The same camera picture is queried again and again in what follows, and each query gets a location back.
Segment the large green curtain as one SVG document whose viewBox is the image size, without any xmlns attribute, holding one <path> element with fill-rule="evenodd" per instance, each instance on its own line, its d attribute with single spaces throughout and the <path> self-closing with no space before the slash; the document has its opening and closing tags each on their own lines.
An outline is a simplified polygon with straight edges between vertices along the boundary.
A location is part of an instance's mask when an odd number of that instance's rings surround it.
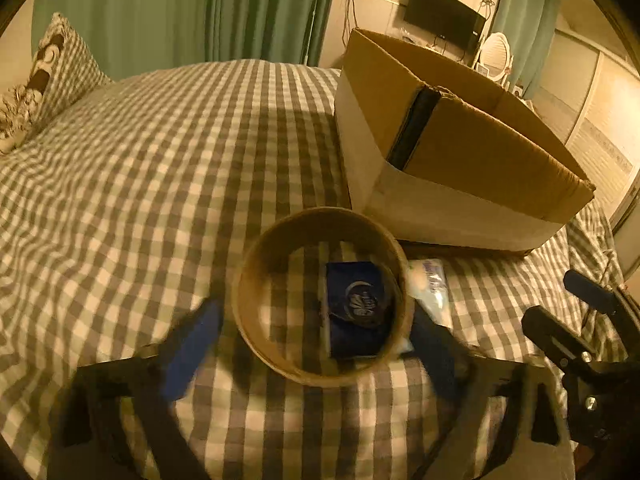
<svg viewBox="0 0 640 480">
<path fill-rule="evenodd" d="M 239 58 L 315 66 L 330 5 L 331 0 L 35 0 L 32 41 L 42 38 L 58 12 L 113 79 Z"/>
</svg>

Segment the checked pillow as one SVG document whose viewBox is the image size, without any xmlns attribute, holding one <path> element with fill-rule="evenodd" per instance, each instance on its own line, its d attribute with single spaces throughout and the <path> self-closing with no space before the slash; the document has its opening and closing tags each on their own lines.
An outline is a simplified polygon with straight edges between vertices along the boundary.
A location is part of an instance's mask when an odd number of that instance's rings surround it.
<svg viewBox="0 0 640 480">
<path fill-rule="evenodd" d="M 53 14 L 28 81 L 1 95 L 1 154 L 16 150 L 78 100 L 112 82 L 70 21 Z"/>
</svg>

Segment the white sliding wardrobe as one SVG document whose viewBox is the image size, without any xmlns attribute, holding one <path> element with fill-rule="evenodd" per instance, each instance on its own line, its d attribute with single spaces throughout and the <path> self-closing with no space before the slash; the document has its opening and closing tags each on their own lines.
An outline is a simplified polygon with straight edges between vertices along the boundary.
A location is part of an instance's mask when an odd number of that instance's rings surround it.
<svg viewBox="0 0 640 480">
<path fill-rule="evenodd" d="M 533 106 L 596 186 L 608 218 L 620 222 L 638 190 L 638 72 L 595 42 L 557 30 Z"/>
</svg>

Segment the black wall television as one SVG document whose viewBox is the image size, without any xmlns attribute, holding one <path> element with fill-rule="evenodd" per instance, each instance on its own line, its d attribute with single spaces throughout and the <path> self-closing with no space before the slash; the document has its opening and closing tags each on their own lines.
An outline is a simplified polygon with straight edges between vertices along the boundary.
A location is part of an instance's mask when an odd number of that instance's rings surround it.
<svg viewBox="0 0 640 480">
<path fill-rule="evenodd" d="M 404 21 L 469 53 L 480 41 L 486 18 L 459 0 L 408 0 Z"/>
</svg>

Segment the green curtain by wardrobe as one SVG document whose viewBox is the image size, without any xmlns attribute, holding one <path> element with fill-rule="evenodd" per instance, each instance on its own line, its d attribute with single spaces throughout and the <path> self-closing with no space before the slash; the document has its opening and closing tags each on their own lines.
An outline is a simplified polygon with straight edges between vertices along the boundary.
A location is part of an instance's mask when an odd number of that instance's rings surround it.
<svg viewBox="0 0 640 480">
<path fill-rule="evenodd" d="M 491 31 L 506 36 L 513 56 L 508 87 L 520 87 L 525 99 L 538 88 L 559 8 L 560 0 L 498 0 Z"/>
</svg>

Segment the brown cardboard box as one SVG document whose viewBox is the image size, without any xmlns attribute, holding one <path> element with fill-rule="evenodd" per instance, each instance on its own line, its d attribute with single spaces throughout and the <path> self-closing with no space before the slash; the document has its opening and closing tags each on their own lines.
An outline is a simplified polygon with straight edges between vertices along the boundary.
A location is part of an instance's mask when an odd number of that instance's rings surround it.
<svg viewBox="0 0 640 480">
<path fill-rule="evenodd" d="M 512 93 L 465 65 L 355 29 L 335 93 L 349 199 L 400 240 L 525 254 L 594 187 Z"/>
</svg>

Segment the small white wrapped packet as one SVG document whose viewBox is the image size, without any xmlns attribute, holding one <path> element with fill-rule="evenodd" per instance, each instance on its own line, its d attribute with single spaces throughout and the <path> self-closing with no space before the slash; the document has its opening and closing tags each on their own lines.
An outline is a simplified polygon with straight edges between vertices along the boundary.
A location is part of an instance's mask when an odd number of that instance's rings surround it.
<svg viewBox="0 0 640 480">
<path fill-rule="evenodd" d="M 449 288 L 442 260 L 410 261 L 409 292 L 437 324 L 452 327 Z"/>
</svg>

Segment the white oval vanity mirror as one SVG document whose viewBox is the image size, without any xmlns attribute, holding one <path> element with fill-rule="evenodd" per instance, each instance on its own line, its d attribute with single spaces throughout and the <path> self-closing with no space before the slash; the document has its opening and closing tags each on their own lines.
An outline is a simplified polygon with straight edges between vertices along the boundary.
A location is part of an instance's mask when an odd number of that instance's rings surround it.
<svg viewBox="0 0 640 480">
<path fill-rule="evenodd" d="M 513 55 L 508 38 L 503 32 L 493 32 L 480 47 L 474 70 L 504 88 L 512 64 Z"/>
</svg>

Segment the brown packing tape roll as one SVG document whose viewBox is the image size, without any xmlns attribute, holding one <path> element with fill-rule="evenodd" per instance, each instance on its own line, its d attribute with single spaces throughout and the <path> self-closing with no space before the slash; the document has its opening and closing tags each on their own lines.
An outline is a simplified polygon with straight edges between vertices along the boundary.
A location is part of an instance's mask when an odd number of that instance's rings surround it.
<svg viewBox="0 0 640 480">
<path fill-rule="evenodd" d="M 373 261 L 396 282 L 390 336 L 372 359 L 337 361 L 323 343 L 326 264 Z M 340 207 L 305 209 L 273 223 L 245 253 L 230 300 L 234 322 L 254 355 L 296 384 L 338 388 L 380 370 L 405 351 L 414 305 L 408 261 L 392 233 Z"/>
</svg>

